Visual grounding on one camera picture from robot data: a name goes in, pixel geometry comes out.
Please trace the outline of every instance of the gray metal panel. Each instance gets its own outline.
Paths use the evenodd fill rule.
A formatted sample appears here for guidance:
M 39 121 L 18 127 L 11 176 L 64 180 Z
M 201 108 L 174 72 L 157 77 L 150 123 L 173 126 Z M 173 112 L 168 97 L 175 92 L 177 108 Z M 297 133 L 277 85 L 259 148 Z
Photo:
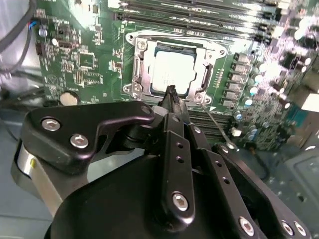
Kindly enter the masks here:
M 8 123 L 12 132 L 19 136 L 24 115 L 6 111 L 0 112 L 0 116 Z M 43 239 L 51 223 L 51 215 L 39 199 L 14 183 L 10 169 L 16 142 L 2 125 L 0 141 L 0 239 Z

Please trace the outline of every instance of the microchip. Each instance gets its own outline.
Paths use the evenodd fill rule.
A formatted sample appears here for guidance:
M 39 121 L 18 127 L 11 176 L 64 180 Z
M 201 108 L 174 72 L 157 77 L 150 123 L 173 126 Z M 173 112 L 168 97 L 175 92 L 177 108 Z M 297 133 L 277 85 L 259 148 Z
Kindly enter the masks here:
M 95 30 L 96 30 L 96 31 L 101 31 L 101 30 L 102 30 L 101 25 L 95 25 Z
M 239 65 L 235 63 L 233 63 L 231 67 L 235 72 L 242 73 L 242 74 L 246 74 L 247 71 L 249 71 L 250 69 L 250 65 Z
M 81 53 L 80 54 L 80 66 L 93 68 L 94 65 L 94 54 Z
M 265 92 L 266 92 L 265 89 L 259 89 L 258 92 L 257 92 L 257 94 L 258 94 L 258 95 L 263 95 Z
M 279 74 L 281 77 L 286 76 L 287 75 L 287 71 L 281 71 Z
M 231 81 L 241 82 L 241 81 L 243 81 L 245 79 L 245 77 L 242 76 L 242 75 L 239 75 L 239 74 L 230 73 L 229 74 L 229 79 Z
M 175 85 L 178 94 L 186 94 L 189 84 L 196 77 L 194 57 L 177 52 L 158 51 L 154 61 L 152 89 L 165 92 Z
M 270 112 L 271 110 L 272 110 L 272 107 L 270 107 L 270 106 L 267 106 L 264 108 L 264 112 L 266 112 L 266 113 Z
M 232 101 L 222 100 L 222 104 L 226 107 L 232 107 L 234 103 Z
M 227 99 L 236 99 L 238 97 L 238 94 L 236 92 L 230 92 L 230 91 L 226 91 L 224 93 L 224 96 L 227 98 Z
M 230 89 L 231 91 L 237 91 L 239 88 L 239 85 L 234 83 L 228 83 L 227 88 Z
M 92 12 L 95 13 L 95 14 L 98 14 L 99 13 L 99 7 L 97 5 L 93 5 L 92 6 Z

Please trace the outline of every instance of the hole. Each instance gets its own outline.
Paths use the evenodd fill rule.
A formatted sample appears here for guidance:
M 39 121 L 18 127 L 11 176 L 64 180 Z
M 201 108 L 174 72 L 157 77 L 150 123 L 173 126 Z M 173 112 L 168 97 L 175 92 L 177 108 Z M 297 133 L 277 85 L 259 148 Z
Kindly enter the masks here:
M 176 160 L 177 160 L 179 163 L 184 163 L 184 160 L 183 160 L 181 157 L 179 157 L 179 156 L 176 157 Z
M 222 167 L 223 165 L 219 161 L 215 161 L 218 167 Z
M 181 143 L 176 144 L 179 148 L 184 148 L 184 146 Z
M 304 203 L 305 202 L 305 197 L 304 196 L 302 196 L 302 195 L 298 195 L 298 198 L 299 198 L 299 200 L 302 202 L 302 203 Z
M 179 118 L 177 118 L 176 116 L 173 116 L 173 120 L 179 122 Z
M 229 182 L 229 180 L 228 180 L 227 178 L 223 177 L 223 180 L 224 180 L 224 182 L 225 182 L 226 184 L 230 184 L 230 182 Z

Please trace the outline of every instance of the capacitor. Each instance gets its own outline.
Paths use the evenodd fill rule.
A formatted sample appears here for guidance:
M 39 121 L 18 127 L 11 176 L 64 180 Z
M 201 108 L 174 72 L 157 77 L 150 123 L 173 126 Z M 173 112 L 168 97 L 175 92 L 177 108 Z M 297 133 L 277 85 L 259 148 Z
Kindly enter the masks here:
M 41 37 L 47 37 L 48 35 L 48 31 L 46 29 L 44 29 L 43 27 L 41 27 L 38 31 L 39 36 Z
M 269 128 L 269 126 L 270 126 L 270 123 L 268 121 L 263 122 L 263 127 L 264 128 Z
M 303 72 L 306 72 L 307 66 L 305 66 L 304 64 L 298 63 L 297 66 L 296 66 L 296 69 L 303 73 Z
M 256 83 L 261 83 L 264 79 L 262 75 L 259 74 L 253 74 L 251 78 L 256 82 Z
M 259 70 L 260 73 L 267 71 L 267 64 L 265 62 L 257 62 L 256 68 Z
M 60 102 L 64 106 L 75 106 L 79 101 L 80 98 L 74 91 L 65 91 L 60 95 Z
M 241 121 L 243 119 L 243 115 L 240 113 L 240 111 L 236 111 L 234 113 L 234 118 L 237 120 L 237 121 Z
M 278 98 L 279 103 L 285 108 L 288 109 L 290 107 L 290 103 L 282 98 Z
M 55 39 L 55 38 L 53 38 L 53 39 L 51 40 L 51 42 L 52 42 L 52 45 L 53 45 L 53 46 L 57 46 L 57 45 L 58 45 L 58 40 Z
M 301 56 L 299 61 L 301 61 L 305 66 L 311 63 L 311 58 L 308 56 Z
M 254 134 L 248 135 L 248 140 L 252 141 L 252 140 L 254 140 L 254 138 L 255 138 L 255 135 L 254 135 Z
M 251 106 L 253 104 L 253 100 L 249 97 L 244 97 L 243 102 L 244 102 L 245 106 Z
M 303 36 L 305 35 L 305 30 L 304 29 L 298 29 L 294 33 L 294 39 L 295 40 L 300 40 Z
M 255 95 L 255 94 L 257 94 L 257 92 L 258 92 L 258 88 L 257 88 L 256 86 L 254 86 L 254 85 L 248 86 L 247 89 L 248 89 L 249 93 L 250 93 L 252 96 Z
M 316 49 L 318 46 L 318 41 L 314 35 L 303 37 L 300 41 L 298 41 L 298 43 L 301 47 L 306 49 Z
M 250 127 L 248 128 L 248 130 L 249 130 L 249 132 L 250 132 L 251 134 L 253 134 L 253 135 L 255 135 L 255 134 L 257 133 L 257 131 L 258 131 L 255 125 L 250 126 Z
M 278 85 L 278 84 L 276 84 L 276 83 L 274 83 L 274 84 L 272 85 L 272 87 L 273 87 L 276 91 L 278 91 L 280 94 L 282 94 L 282 93 L 285 91 L 285 88 L 281 87 L 280 85 Z

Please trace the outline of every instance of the green circuit board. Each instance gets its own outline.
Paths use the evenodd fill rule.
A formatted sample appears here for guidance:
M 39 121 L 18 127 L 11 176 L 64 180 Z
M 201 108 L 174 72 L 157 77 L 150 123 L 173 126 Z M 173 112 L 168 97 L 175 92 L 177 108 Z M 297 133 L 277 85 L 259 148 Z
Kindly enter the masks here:
M 287 116 L 290 109 L 283 107 L 278 95 L 274 96 L 271 84 L 280 85 L 287 95 L 301 83 L 306 72 L 296 66 L 282 67 L 287 52 L 307 56 L 312 61 L 316 58 L 314 47 L 305 47 L 288 32 L 298 30 L 296 19 L 308 16 L 313 16 L 309 25 L 319 25 L 316 17 L 319 3 L 265 2 L 38 0 L 36 51 L 46 98 L 59 101 L 61 94 L 72 92 L 78 97 L 78 104 L 136 100 L 124 90 L 124 86 L 132 83 L 135 63 L 135 45 L 126 38 L 130 33 L 151 30 L 190 39 L 211 39 L 226 52 L 213 63 L 205 90 L 211 101 L 205 106 L 216 116 L 235 116 L 240 112 L 236 127 L 242 134 L 234 139 L 237 144 L 254 141 L 259 149 L 274 149 L 280 145 L 278 127 L 287 126 L 293 119 Z M 278 17 L 279 7 L 282 11 Z M 274 33 L 276 27 L 282 32 L 279 36 Z M 317 32 L 307 28 L 303 34 L 305 37 Z M 245 71 L 241 68 L 239 72 L 243 78 L 240 83 L 230 81 L 231 74 L 237 74 L 236 65 L 242 66 L 234 60 L 238 53 L 250 57 L 249 63 L 244 64 Z M 259 63 L 267 63 L 265 72 L 258 72 Z M 253 81 L 254 74 L 261 74 L 263 81 Z M 229 90 L 236 85 L 236 90 Z M 257 91 L 252 95 L 249 87 Z M 226 98 L 228 90 L 235 93 L 231 99 Z M 141 100 L 157 104 L 159 97 L 160 94 Z M 189 105 L 189 109 L 198 112 L 199 124 L 209 131 L 213 122 L 201 106 L 197 103 Z

